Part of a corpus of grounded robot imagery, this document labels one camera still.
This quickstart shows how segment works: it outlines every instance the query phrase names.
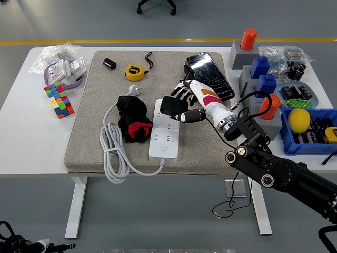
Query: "white table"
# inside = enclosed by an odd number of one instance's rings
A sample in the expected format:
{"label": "white table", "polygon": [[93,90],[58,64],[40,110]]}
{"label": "white table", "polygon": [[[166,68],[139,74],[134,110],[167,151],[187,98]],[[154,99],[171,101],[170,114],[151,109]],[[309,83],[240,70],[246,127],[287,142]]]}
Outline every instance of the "white table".
{"label": "white table", "polygon": [[[69,174],[67,172],[63,158],[76,114],[59,120],[43,91],[43,87],[46,86],[43,75],[28,73],[42,49],[42,47],[37,47],[29,52],[0,111],[0,177],[72,177],[75,181],[75,189],[65,238],[76,238],[87,177],[104,175]],[[231,70],[230,49],[230,47],[81,47],[80,56],[84,57],[86,66],[89,68],[91,59],[97,50],[219,52],[224,60],[226,77],[236,93],[236,97],[231,100],[233,104],[239,99],[238,80],[241,70]],[[309,84],[319,98],[318,108],[332,108],[312,69],[303,76],[301,81]],[[66,91],[75,111],[80,104],[83,87],[82,84],[75,89]],[[238,143],[243,141],[243,137],[238,139]],[[312,171],[334,172],[336,170],[333,163],[336,158],[332,158],[325,166],[321,165],[326,155],[287,157],[282,150],[283,142],[280,135],[271,142],[269,147],[274,155],[295,162],[305,162]],[[252,195],[260,234],[271,234],[262,190],[260,185],[255,182]]]}

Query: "black cloth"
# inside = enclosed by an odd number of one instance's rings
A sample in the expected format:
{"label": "black cloth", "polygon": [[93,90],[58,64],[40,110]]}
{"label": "black cloth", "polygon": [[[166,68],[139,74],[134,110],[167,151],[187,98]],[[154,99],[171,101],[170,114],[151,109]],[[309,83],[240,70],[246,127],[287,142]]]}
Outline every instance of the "black cloth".
{"label": "black cloth", "polygon": [[152,121],[146,117],[147,108],[136,96],[120,96],[117,108],[121,119],[118,126],[128,142],[141,142],[151,136]]}

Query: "orange cylinder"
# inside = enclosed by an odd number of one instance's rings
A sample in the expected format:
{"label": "orange cylinder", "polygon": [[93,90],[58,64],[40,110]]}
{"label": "orange cylinder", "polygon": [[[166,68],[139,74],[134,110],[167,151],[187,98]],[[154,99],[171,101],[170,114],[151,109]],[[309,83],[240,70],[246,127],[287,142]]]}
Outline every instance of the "orange cylinder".
{"label": "orange cylinder", "polygon": [[246,51],[250,51],[253,49],[255,39],[257,36],[257,30],[253,28],[248,28],[244,31],[244,35],[241,42],[241,48]]}
{"label": "orange cylinder", "polygon": [[[281,104],[281,99],[278,96],[273,95],[273,94],[270,96],[272,98],[272,107],[266,114],[260,116],[260,118],[264,120],[271,120],[274,117],[275,112],[277,111],[277,109],[279,108]],[[267,98],[264,98],[258,113],[261,113],[267,110],[268,106],[269,106],[269,100]]]}

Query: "black phone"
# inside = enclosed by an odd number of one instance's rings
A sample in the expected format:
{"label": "black phone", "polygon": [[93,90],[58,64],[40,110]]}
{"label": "black phone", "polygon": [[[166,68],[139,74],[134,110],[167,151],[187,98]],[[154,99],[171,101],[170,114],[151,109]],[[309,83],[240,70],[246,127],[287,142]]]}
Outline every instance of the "black phone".
{"label": "black phone", "polygon": [[223,102],[235,96],[231,85],[209,53],[190,56],[186,58],[185,64],[193,78],[211,87]]}

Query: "tape measure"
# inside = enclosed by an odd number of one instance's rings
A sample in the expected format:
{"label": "tape measure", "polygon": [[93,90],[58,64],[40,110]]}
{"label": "tape measure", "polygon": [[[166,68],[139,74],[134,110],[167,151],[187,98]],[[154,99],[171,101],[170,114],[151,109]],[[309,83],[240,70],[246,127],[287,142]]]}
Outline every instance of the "tape measure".
{"label": "tape measure", "polygon": [[336,127],[331,127],[325,129],[325,136],[324,140],[326,143],[337,143],[337,128]]}
{"label": "tape measure", "polygon": [[[153,62],[148,58],[151,54],[152,52],[149,52],[145,57],[146,61],[150,65],[150,69],[153,67]],[[125,70],[125,76],[131,81],[139,81],[145,76],[147,72],[149,72],[149,70],[146,70],[141,66],[130,64]]]}

